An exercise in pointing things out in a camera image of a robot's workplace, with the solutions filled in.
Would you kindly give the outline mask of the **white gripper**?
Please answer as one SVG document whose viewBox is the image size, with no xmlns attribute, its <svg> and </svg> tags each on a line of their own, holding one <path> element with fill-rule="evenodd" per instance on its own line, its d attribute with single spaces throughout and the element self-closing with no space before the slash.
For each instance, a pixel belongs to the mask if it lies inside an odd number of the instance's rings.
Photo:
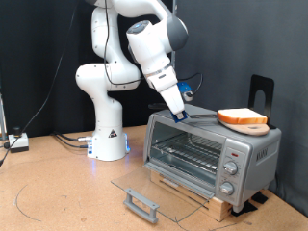
<svg viewBox="0 0 308 231">
<path fill-rule="evenodd" d="M 176 119 L 185 119 L 187 117 L 184 102 L 177 87 L 176 74 L 172 67 L 165 69 L 161 73 L 149 76 L 147 80 L 151 87 L 164 98 Z"/>
</svg>

